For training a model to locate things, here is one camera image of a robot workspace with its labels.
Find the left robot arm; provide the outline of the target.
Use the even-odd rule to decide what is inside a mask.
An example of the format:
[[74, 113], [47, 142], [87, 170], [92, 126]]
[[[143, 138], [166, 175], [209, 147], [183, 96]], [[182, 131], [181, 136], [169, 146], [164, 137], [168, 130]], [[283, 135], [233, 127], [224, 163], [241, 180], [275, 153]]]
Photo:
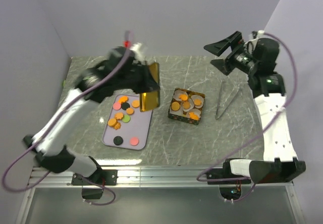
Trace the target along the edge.
[[130, 48], [116, 47], [107, 59], [85, 69], [44, 128], [24, 137], [42, 168], [56, 174], [72, 171], [91, 185], [101, 180], [101, 167], [96, 160], [74, 153], [66, 143], [79, 123], [117, 90], [131, 89], [141, 96], [154, 93], [151, 109], [159, 107], [159, 63], [148, 64], [140, 46], [136, 43]]

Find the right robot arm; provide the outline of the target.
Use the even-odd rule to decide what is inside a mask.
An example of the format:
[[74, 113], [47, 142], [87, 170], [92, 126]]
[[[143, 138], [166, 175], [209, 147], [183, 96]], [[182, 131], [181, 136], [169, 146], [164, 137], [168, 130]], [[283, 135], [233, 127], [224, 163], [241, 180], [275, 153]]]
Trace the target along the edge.
[[[292, 66], [293, 90], [287, 95], [284, 78], [275, 71], [280, 49], [284, 48]], [[297, 69], [295, 59], [288, 46], [277, 36], [263, 30], [253, 31], [251, 39], [244, 41], [239, 31], [204, 49], [217, 56], [210, 63], [224, 75], [238, 69], [247, 75], [248, 86], [260, 118], [262, 131], [237, 148], [240, 151], [253, 141], [263, 138], [262, 160], [233, 158], [231, 152], [223, 160], [219, 177], [212, 177], [214, 166], [197, 176], [206, 175], [208, 183], [236, 183], [248, 180], [254, 184], [288, 183], [304, 173], [306, 163], [299, 160], [290, 137], [286, 108], [295, 97], [297, 90]]]

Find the round tan biscuit top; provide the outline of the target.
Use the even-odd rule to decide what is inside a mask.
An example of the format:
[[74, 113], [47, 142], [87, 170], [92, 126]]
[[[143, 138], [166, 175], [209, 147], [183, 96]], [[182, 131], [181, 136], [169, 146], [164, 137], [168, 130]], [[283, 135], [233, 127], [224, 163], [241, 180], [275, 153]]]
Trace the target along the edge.
[[140, 101], [139, 100], [134, 100], [132, 101], [132, 106], [134, 108], [139, 108], [140, 107]]

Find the black sandwich cookie bottom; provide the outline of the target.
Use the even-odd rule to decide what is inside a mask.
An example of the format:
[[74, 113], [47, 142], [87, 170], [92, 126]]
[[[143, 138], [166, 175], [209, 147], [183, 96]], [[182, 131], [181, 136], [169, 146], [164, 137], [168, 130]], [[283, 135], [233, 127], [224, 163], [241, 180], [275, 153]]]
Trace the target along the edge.
[[123, 144], [123, 138], [121, 136], [116, 136], [113, 138], [113, 143], [116, 145], [116, 146], [119, 146], [121, 144]]

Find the green cookie tin box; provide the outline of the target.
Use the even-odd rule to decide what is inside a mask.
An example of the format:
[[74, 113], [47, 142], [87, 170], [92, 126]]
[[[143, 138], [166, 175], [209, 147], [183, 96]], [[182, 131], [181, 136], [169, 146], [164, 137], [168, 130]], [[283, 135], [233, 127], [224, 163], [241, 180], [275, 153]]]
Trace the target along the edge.
[[[205, 103], [205, 95], [202, 94], [202, 93], [199, 93], [199, 92], [194, 92], [194, 91], [191, 91], [191, 90], [188, 90], [188, 89], [182, 89], [182, 88], [175, 88], [174, 92], [176, 90], [183, 90], [183, 91], [186, 91], [188, 93], [188, 99], [191, 99], [191, 96], [192, 95], [200, 95], [204, 98], [204, 103]], [[202, 111], [203, 111], [203, 107], [202, 108], [197, 108], [201, 111], [201, 116], [202, 116]], [[170, 107], [168, 109], [168, 117], [172, 120], [177, 120], [177, 121], [181, 121], [181, 122], [186, 122], [186, 123], [189, 123], [189, 124], [192, 124], [192, 125], [198, 125], [200, 123], [200, 120], [201, 120], [201, 117], [200, 117], [200, 120], [199, 121], [195, 121], [195, 120], [192, 120], [190, 118], [187, 117], [187, 112], [182, 114], [182, 116], [177, 116], [177, 115], [173, 115], [170, 113]]]

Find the orange round cookie bottom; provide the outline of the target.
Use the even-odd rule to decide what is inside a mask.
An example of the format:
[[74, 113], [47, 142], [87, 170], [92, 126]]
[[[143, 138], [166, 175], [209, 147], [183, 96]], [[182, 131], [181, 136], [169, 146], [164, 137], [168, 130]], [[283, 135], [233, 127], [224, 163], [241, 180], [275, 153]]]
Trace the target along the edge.
[[183, 102], [183, 109], [189, 109], [189, 108], [190, 108], [190, 102], [189, 101]]

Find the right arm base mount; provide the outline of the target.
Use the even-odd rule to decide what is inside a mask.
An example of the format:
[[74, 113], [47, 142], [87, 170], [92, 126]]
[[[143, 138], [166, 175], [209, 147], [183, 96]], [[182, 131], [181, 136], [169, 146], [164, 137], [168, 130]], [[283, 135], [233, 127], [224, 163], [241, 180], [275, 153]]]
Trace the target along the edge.
[[223, 169], [212, 169], [206, 174], [208, 185], [218, 185], [221, 197], [234, 203], [242, 197], [242, 185], [251, 184], [250, 179], [235, 176]]

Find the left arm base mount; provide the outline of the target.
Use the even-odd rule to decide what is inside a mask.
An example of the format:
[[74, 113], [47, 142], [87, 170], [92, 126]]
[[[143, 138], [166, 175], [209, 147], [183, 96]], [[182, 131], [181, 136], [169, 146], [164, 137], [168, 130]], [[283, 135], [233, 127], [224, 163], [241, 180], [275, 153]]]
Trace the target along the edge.
[[104, 188], [117, 184], [117, 170], [100, 170], [90, 177], [73, 174], [71, 185], [82, 187], [81, 195], [85, 200], [99, 200], [103, 196]]

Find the metal tongs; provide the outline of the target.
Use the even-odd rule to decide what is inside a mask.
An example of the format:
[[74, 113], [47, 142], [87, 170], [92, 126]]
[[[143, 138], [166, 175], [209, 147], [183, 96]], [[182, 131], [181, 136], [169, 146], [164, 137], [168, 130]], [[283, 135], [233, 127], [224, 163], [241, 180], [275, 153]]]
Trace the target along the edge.
[[223, 100], [225, 84], [226, 84], [226, 82], [222, 81], [220, 88], [219, 88], [218, 100], [217, 100], [217, 105], [216, 105], [215, 120], [219, 120], [224, 115], [224, 113], [226, 113], [226, 111], [233, 104], [233, 102], [238, 97], [238, 95], [241, 91], [240, 85], [238, 85], [237, 87], [234, 86], [233, 90], [229, 94], [229, 96]]

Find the gold tin lid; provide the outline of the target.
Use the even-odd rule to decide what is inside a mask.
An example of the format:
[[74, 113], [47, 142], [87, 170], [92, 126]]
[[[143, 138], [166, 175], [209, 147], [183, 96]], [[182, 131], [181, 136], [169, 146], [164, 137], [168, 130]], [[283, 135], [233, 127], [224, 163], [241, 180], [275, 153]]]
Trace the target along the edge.
[[[148, 65], [149, 72], [154, 79], [155, 83], [158, 87], [159, 85], [159, 63], [153, 62], [152, 64]], [[160, 89], [144, 92], [139, 94], [139, 101], [140, 101], [140, 111], [149, 111], [153, 110], [160, 105]]]

